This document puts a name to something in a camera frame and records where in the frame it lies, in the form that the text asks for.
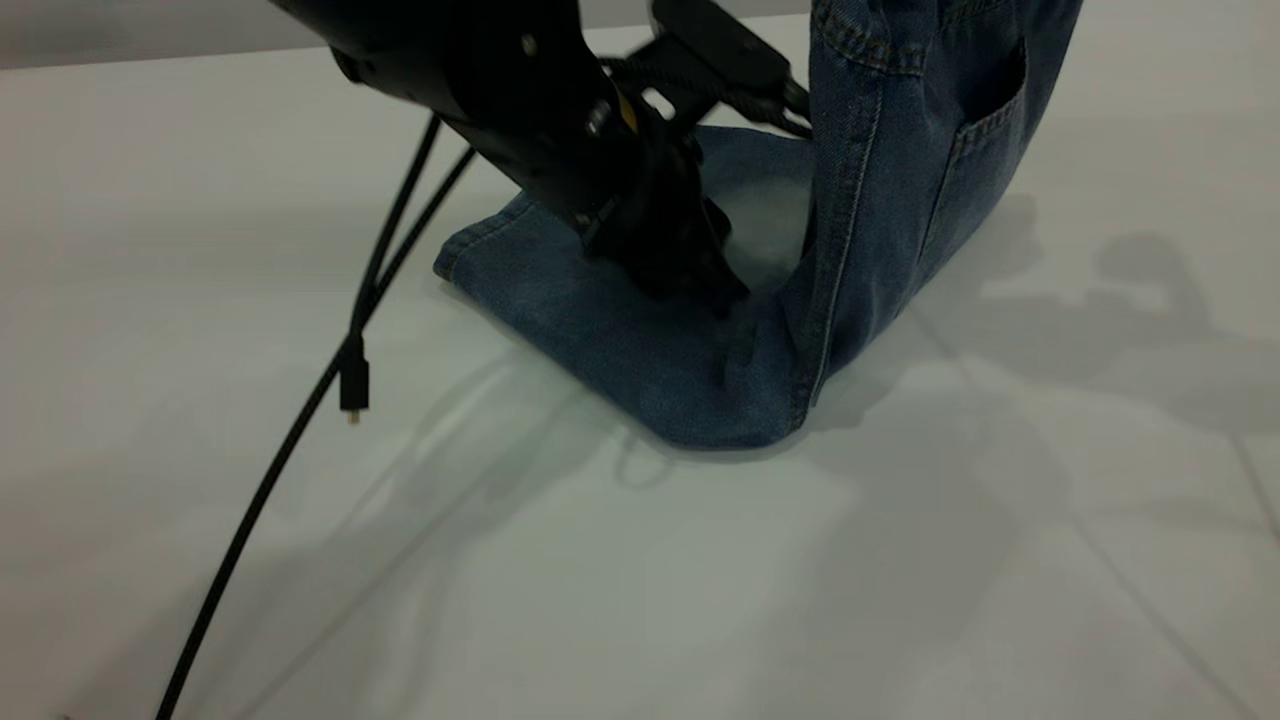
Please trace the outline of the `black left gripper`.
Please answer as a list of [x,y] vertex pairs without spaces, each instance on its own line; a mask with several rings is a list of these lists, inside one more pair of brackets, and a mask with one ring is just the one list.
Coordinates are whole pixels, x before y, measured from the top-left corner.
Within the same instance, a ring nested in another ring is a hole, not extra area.
[[732,225],[704,191],[703,160],[691,135],[664,137],[636,184],[582,237],[582,250],[621,268],[649,299],[701,302],[726,319],[750,290],[724,259]]

